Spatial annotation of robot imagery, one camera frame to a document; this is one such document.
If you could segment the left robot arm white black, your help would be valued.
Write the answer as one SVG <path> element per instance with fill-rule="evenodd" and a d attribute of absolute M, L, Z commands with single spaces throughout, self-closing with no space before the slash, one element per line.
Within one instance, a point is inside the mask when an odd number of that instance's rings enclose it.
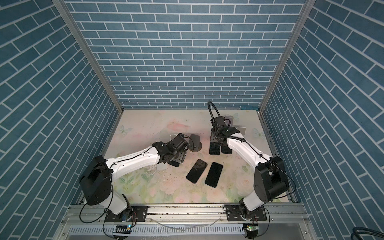
<path fill-rule="evenodd" d="M 201 150 L 200 137 L 179 133 L 169 142 L 155 142 L 147 149 L 117 158 L 92 159 L 79 182 L 89 206 L 101 205 L 104 213 L 120 222 L 135 221 L 136 214 L 125 195 L 114 192 L 113 182 L 133 171 L 157 164 L 177 162 L 187 151 Z"/>

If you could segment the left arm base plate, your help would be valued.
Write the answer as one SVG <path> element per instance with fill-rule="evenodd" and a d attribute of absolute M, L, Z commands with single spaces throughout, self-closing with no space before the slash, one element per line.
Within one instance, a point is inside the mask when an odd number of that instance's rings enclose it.
<path fill-rule="evenodd" d="M 130 206 L 127 210 L 122 211 L 120 214 L 115 215 L 110 210 L 107 212 L 105 222 L 107 223 L 141 223 L 145 222 L 148 206 Z"/>

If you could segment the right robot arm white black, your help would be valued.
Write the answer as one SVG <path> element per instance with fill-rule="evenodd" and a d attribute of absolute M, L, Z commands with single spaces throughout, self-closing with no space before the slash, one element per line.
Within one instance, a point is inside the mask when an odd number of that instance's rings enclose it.
<path fill-rule="evenodd" d="M 280 157 L 271 157 L 247 141 L 241 132 L 231 127 L 223 116 L 211 119 L 211 137 L 225 151 L 235 151 L 254 169 L 254 190 L 239 202 L 241 216 L 249 220 L 264 204 L 285 193 L 290 188 L 289 176 Z"/>

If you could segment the white stand front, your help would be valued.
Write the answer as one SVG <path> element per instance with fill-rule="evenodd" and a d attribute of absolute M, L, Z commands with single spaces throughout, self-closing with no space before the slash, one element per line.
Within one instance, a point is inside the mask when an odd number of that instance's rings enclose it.
<path fill-rule="evenodd" d="M 237 129 L 240 131 L 240 133 L 245 136 L 247 128 L 245 127 L 237 127 Z"/>

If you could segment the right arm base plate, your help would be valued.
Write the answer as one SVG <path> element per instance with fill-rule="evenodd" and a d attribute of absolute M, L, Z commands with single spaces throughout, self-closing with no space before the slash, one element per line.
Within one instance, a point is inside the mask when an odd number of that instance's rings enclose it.
<path fill-rule="evenodd" d="M 227 221 L 266 221 L 267 215 L 264 208 L 259 207 L 253 211 L 247 210 L 243 205 L 223 205 L 223 210 L 226 213 Z"/>

